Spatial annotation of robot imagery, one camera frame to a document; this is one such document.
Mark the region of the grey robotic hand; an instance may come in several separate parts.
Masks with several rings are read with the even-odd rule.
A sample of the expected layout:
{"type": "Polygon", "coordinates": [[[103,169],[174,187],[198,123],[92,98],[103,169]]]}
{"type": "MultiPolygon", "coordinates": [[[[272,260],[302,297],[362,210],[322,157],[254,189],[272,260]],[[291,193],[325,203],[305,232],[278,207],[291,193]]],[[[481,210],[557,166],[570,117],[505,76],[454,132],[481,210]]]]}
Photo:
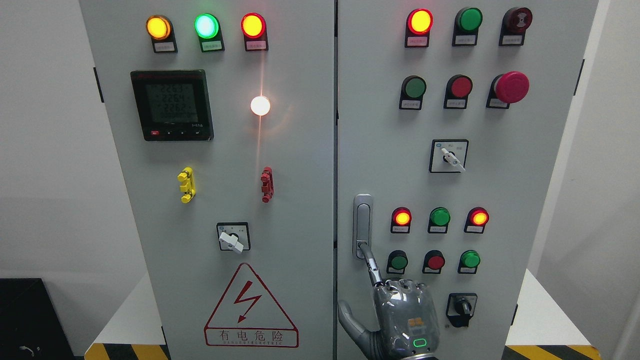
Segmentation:
{"type": "Polygon", "coordinates": [[[426,284],[410,279],[384,280],[368,244],[359,244],[369,271],[380,329],[371,332],[338,302],[338,319],[368,360],[435,360],[440,330],[434,300],[426,284]]]}

